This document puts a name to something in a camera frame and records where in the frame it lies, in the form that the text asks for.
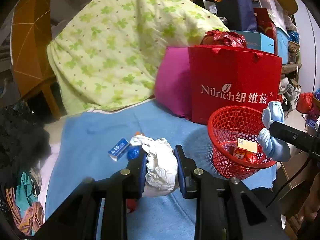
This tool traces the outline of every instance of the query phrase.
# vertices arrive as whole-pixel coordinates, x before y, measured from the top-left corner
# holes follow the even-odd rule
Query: metal bolt
[[[121,173],[122,175],[128,175],[128,174],[130,173],[130,170],[129,170],[129,169],[122,169],[122,170],[120,171],[120,173]]]
[[[232,178],[230,179],[230,181],[231,181],[233,184],[238,184],[238,183],[240,182],[240,180],[239,180],[238,178],[236,178],[236,177],[232,177]]]
[[[202,169],[199,169],[199,168],[196,168],[193,172],[194,172],[195,174],[197,174],[197,175],[203,174],[203,170],[202,170]]]
[[[83,183],[91,183],[93,181],[93,178],[91,177],[86,177],[82,180]]]

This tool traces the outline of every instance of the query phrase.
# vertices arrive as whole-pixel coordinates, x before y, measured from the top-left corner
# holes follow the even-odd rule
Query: blue box
[[[117,161],[127,152],[126,150],[129,145],[130,143],[126,139],[122,138],[111,150],[108,151],[108,154],[114,161]]]
[[[276,27],[278,38],[278,55],[282,58],[282,65],[288,63],[288,47],[289,47],[289,35],[281,28]]]
[[[247,31],[232,31],[245,37],[248,49],[257,49],[264,52],[274,53],[275,42],[273,39],[262,33],[247,32]]]

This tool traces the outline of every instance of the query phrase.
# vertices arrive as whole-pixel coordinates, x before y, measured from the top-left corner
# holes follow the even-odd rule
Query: green floral blanket
[[[189,0],[93,0],[47,47],[68,114],[149,98],[166,47],[199,44],[212,29],[228,31]]]

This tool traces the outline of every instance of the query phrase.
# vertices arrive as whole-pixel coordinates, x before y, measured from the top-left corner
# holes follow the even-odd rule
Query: navy blue bag
[[[257,31],[251,0],[215,0],[218,17],[228,20],[227,27],[236,31]]]

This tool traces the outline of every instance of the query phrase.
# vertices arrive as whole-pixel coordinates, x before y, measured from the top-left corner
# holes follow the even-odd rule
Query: red plastic basket
[[[212,162],[216,170],[226,179],[246,179],[258,170],[276,164],[267,158],[259,147],[256,163],[247,163],[229,152],[233,152],[238,138],[257,141],[264,125],[262,113],[245,106],[226,106],[216,110],[208,121],[208,133],[213,143]]]

